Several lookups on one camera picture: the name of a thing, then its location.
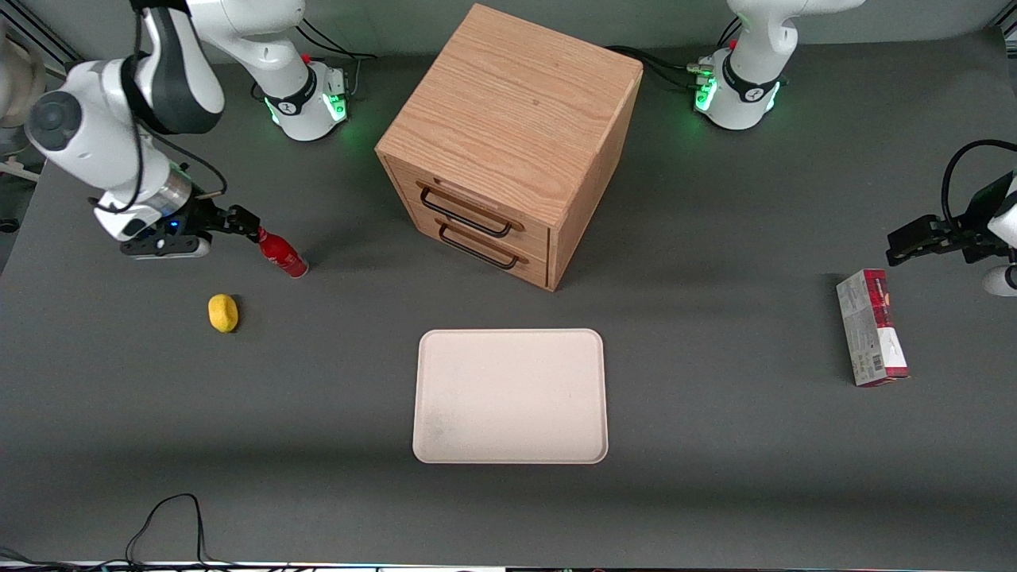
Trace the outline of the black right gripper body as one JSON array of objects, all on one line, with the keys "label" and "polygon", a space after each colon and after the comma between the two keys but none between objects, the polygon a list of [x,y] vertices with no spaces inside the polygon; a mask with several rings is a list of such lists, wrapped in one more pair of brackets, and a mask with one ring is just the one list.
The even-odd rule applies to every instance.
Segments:
[{"label": "black right gripper body", "polygon": [[233,233],[229,211],[213,199],[189,199],[164,221],[164,234],[170,238],[203,236],[210,233]]}]

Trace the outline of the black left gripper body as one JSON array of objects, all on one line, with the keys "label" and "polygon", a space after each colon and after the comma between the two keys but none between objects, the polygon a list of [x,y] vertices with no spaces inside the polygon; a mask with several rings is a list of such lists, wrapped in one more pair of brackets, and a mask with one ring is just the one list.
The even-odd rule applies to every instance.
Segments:
[{"label": "black left gripper body", "polygon": [[1005,203],[1012,184],[1010,176],[1002,176],[974,193],[966,210],[959,216],[951,214],[950,182],[941,189],[941,207],[951,228],[952,244],[961,249],[967,264],[985,258],[1007,258],[1012,261],[1012,247],[988,228],[989,221]]}]

